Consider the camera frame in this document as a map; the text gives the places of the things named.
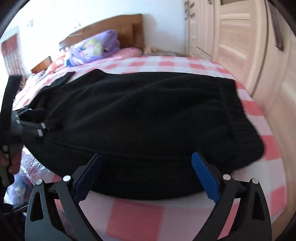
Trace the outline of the person's left hand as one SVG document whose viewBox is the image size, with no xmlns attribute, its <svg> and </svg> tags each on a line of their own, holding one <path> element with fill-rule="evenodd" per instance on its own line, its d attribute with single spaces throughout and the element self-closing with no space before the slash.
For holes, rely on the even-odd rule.
<svg viewBox="0 0 296 241">
<path fill-rule="evenodd" d="M 1 152 L 1 167 L 8 168 L 12 175 L 20 170 L 23 144 L 11 145 L 10 155 Z"/>
</svg>

